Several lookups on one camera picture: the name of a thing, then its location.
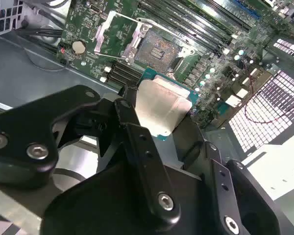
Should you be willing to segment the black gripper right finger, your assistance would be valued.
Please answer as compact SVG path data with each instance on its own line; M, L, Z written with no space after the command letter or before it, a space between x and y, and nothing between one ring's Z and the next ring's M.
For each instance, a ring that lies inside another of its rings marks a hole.
M294 235L294 225L238 160L224 162L189 114L172 137L182 169L200 178L205 235Z

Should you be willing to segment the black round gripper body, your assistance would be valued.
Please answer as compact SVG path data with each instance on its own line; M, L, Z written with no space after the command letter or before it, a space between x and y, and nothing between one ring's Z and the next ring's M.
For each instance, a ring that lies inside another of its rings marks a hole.
M204 183L166 168L181 206L181 218L170 235L216 235L216 223ZM98 173L57 196L43 216L45 235L156 235L142 219L141 200L124 162Z

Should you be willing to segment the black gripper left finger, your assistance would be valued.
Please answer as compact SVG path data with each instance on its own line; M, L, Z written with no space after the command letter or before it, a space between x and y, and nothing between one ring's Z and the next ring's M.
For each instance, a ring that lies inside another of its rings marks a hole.
M103 171L124 162L141 200L139 213L155 228L174 227L181 216L169 176L148 129L133 105L77 85L0 114L0 183L15 188L44 186L59 150L82 136L98 138L111 156Z

